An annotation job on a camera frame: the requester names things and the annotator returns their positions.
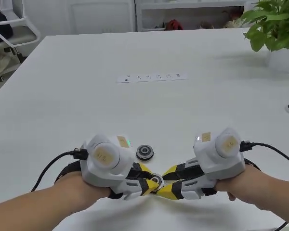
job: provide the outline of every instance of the white cabinet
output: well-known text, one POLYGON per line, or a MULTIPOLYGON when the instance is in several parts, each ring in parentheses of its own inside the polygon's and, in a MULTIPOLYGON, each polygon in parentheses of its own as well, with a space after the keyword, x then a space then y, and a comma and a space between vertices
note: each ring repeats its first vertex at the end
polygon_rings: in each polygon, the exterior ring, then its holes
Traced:
POLYGON ((134 0, 67 0, 70 34, 135 31, 134 0))
POLYGON ((163 30, 164 22, 179 21, 184 29, 198 29, 202 21, 222 28, 234 7, 250 10, 258 0, 136 0, 137 30, 163 30))

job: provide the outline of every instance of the white pot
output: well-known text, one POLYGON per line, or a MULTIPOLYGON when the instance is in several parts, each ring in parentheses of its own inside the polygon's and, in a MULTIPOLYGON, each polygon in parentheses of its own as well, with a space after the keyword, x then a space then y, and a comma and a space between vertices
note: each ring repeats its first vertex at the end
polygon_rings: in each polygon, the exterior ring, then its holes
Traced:
POLYGON ((274 71, 289 73, 289 50, 281 49, 270 52, 267 64, 274 71))

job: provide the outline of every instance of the small metal ring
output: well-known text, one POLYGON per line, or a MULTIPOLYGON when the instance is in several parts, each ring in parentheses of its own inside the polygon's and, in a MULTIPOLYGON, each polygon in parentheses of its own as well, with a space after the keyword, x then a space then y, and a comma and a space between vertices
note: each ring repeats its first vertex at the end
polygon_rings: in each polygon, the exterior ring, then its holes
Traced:
POLYGON ((153 148, 149 145, 141 145, 137 148, 136 156, 141 161, 148 161, 154 155, 153 148))
POLYGON ((155 173, 153 175, 154 175, 154 177, 152 177, 151 180, 154 181, 155 183, 157 183, 158 187, 155 190, 153 190, 152 192, 156 193, 158 190, 160 190, 162 187, 164 187, 165 182, 164 182, 164 179, 161 175, 155 174, 155 173))

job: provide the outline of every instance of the black cable plug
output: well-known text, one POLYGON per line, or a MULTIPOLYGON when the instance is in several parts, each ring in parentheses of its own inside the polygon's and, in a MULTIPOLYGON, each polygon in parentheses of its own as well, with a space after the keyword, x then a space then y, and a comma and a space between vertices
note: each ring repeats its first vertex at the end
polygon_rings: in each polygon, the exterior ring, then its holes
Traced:
POLYGON ((73 157, 76 160, 86 160, 88 159, 89 153, 87 149, 75 148, 73 151, 73 157))
POLYGON ((240 144, 240 152, 243 153, 246 151, 250 151, 254 146, 254 143, 251 143, 249 141, 242 141, 240 144))

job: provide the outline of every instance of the beige label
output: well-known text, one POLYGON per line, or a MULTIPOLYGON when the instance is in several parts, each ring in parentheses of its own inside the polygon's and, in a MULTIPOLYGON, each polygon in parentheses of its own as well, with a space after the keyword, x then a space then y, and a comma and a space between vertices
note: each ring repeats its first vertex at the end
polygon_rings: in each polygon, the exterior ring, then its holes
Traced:
POLYGON ((202 142, 211 141, 211 133, 210 133, 210 132, 203 133, 203 134, 201 135, 201 141, 202 141, 202 142))
POLYGON ((104 148, 96 149, 94 158, 97 159, 102 165, 108 166, 113 161, 113 156, 107 152, 104 148))
POLYGON ((226 153, 229 153, 232 151, 232 149, 238 145, 237 140, 233 137, 230 136, 226 141, 223 143, 222 148, 226 153))
POLYGON ((117 138, 122 148, 129 148, 129 145, 127 144, 127 141, 124 136, 117 136, 117 138))

